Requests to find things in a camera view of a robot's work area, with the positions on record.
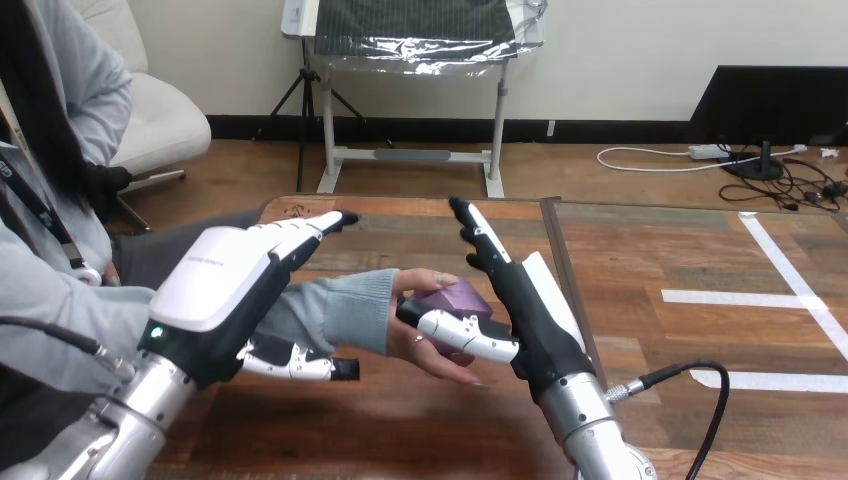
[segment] white tape line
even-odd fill
[[[762,293],[709,292],[702,290],[663,290],[666,303],[700,305],[734,305],[744,307],[773,307],[806,309],[807,305],[795,295],[767,295]]]
[[[691,370],[692,378],[709,388],[719,388],[721,377],[710,370]],[[767,390],[780,392],[848,393],[848,377],[837,375],[804,375],[795,373],[730,372],[730,388],[734,390]]]
[[[836,321],[836,318],[833,317],[833,314],[830,313],[830,310],[828,310],[823,303],[810,302],[809,299],[818,298],[816,297],[815,292],[813,292],[813,289],[810,288],[806,281],[804,281],[804,278],[801,277],[798,270],[792,266],[789,259],[786,258],[786,255],[780,251],[780,248],[776,243],[774,243],[774,240],[772,240],[765,228],[760,225],[760,221],[757,220],[756,214],[740,213],[739,218],[742,220],[745,228],[751,232],[754,240],[757,241],[760,248],[762,248],[763,252],[765,252],[766,256],[768,256],[769,260],[771,260],[771,263],[773,263],[775,268],[777,268],[777,271],[780,272],[780,275],[783,276],[786,283],[789,284],[789,288],[795,292],[795,295],[801,297],[802,302],[804,302],[807,307],[807,310],[819,324],[819,327],[821,327],[825,335],[827,335],[827,338],[833,342],[833,345],[837,348],[837,350],[839,350],[842,356],[845,357],[845,360],[848,360],[848,333],[845,333],[842,325]]]

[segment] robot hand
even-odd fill
[[[204,231],[153,297],[135,368],[92,352],[111,371],[124,373],[122,381],[39,455],[0,479],[141,479],[191,396],[242,369],[282,378],[358,378],[355,360],[322,358],[256,333],[291,272],[324,235],[358,219],[337,211],[247,230]]]
[[[153,297],[139,350],[167,358],[198,388],[229,380],[242,368],[239,354],[291,272],[306,263],[324,235],[358,220],[335,211],[247,230],[206,230]]]
[[[477,207],[456,198],[450,205],[463,225],[462,238],[477,250],[468,263],[488,275],[515,338],[492,336],[497,329],[475,317],[458,319],[412,299],[398,307],[398,318],[454,348],[509,362],[528,381],[557,443],[576,465],[577,478],[656,478],[647,457],[624,442],[580,328],[542,256],[536,252],[521,264],[513,262]]]
[[[239,352],[242,370],[284,380],[359,380],[359,360],[330,358],[271,335],[256,333]]]

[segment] white armchair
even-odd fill
[[[133,77],[129,127],[110,166],[139,175],[206,153],[212,138],[206,117],[185,94],[147,74],[147,53],[127,1],[71,1],[100,37],[123,56]],[[122,193],[182,178],[182,170],[161,173],[133,182]],[[123,200],[119,203],[145,230],[150,229]]]

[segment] lanyard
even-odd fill
[[[6,122],[12,129],[12,134],[17,138],[18,145],[20,145],[24,157],[26,157],[27,162],[32,167],[36,178],[38,178],[44,189],[44,195],[47,197],[47,182],[44,180],[44,175],[41,173],[41,169],[38,168],[38,164],[32,158],[29,145],[26,142],[26,138],[24,138],[21,125],[18,123],[18,117],[15,115],[15,111],[12,110],[12,102],[9,100],[9,95],[6,93],[6,88],[3,86],[2,80],[0,80],[0,112],[3,112],[3,116],[6,117]],[[68,262],[71,264],[74,277],[89,285],[100,285],[100,274],[85,263],[82,253],[80,253],[79,248],[77,248],[73,238],[68,233],[68,229],[65,228],[65,225],[59,218],[56,209],[51,205],[50,199],[47,198],[47,201],[43,202],[12,165],[9,162],[3,161],[2,156],[0,156],[0,179],[18,196],[27,209],[44,225],[44,228],[59,241],[62,245],[62,250],[65,252],[65,256],[68,257]]]

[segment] wooden table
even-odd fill
[[[516,259],[540,251],[610,384],[697,357],[734,371],[848,375],[848,361],[800,308],[671,304],[662,290],[790,295],[736,212],[537,201],[475,202]],[[387,267],[463,275],[507,320],[444,200],[283,197],[263,221],[349,209],[295,281]],[[848,326],[848,234],[826,215],[758,220]],[[282,383],[247,374],[192,401],[150,479],[571,478],[526,384],[477,361],[488,392],[358,356],[362,381]],[[617,407],[660,478],[682,478],[717,390],[681,375]],[[844,478],[848,396],[734,390],[699,478]]]

